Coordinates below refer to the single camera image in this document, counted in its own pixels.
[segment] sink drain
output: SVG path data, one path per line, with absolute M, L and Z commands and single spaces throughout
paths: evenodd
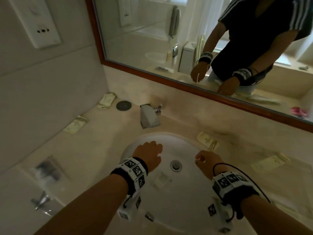
M 180 172 L 182 170 L 182 164 L 177 160 L 173 160 L 170 164 L 170 167 L 174 172 Z

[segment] white sink basin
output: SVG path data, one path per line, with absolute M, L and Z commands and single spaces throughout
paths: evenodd
M 194 163 L 194 156 L 200 149 L 175 134 L 147 134 L 125 149 L 121 161 L 131 157 L 138 145 L 151 141 L 163 145 L 162 162 L 149 173 L 148 182 L 141 191 L 140 208 L 150 212 L 154 222 L 174 231 L 193 234 L 208 231 L 212 228 L 208 207 L 213 203 L 214 191 L 212 182 Z M 173 160 L 182 164 L 180 172 L 171 169 Z M 167 177 L 167 183 L 156 179 L 161 174 Z

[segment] fist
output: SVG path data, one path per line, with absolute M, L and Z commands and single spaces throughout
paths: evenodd
M 217 93 L 224 95 L 232 95 L 235 93 L 239 85 L 240 81 L 238 80 L 238 78 L 231 77 L 221 84 L 221 86 L 217 90 Z
M 221 163 L 223 160 L 221 157 L 213 152 L 202 150 L 195 157 L 195 163 L 197 167 L 202 171 L 202 173 L 212 180 L 214 177 L 213 167 L 217 163 Z M 229 171 L 226 165 L 217 165 L 214 169 L 215 174 L 221 174 L 224 171 Z
M 161 163 L 161 157 L 158 155 L 162 150 L 162 144 L 157 144 L 155 141 L 145 142 L 136 147 L 132 157 L 142 159 L 148 167 L 148 172 L 152 172 Z
M 193 68 L 190 74 L 193 82 L 201 82 L 204 79 L 205 74 L 209 70 L 210 66 L 211 66 L 210 64 L 207 64 L 205 62 L 198 63 Z

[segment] drain cover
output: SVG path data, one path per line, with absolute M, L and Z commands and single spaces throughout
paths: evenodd
M 121 101 L 116 104 L 116 108 L 120 111 L 127 111 L 131 108 L 131 102 Z
M 174 172 L 180 172 L 182 170 L 182 164 L 180 163 L 180 161 L 177 160 L 173 160 L 170 163 L 170 167 Z

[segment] chrome faucet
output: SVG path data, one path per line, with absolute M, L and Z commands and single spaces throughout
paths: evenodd
M 140 124 L 143 129 L 161 125 L 158 115 L 161 114 L 162 105 L 153 108 L 150 104 L 140 106 Z

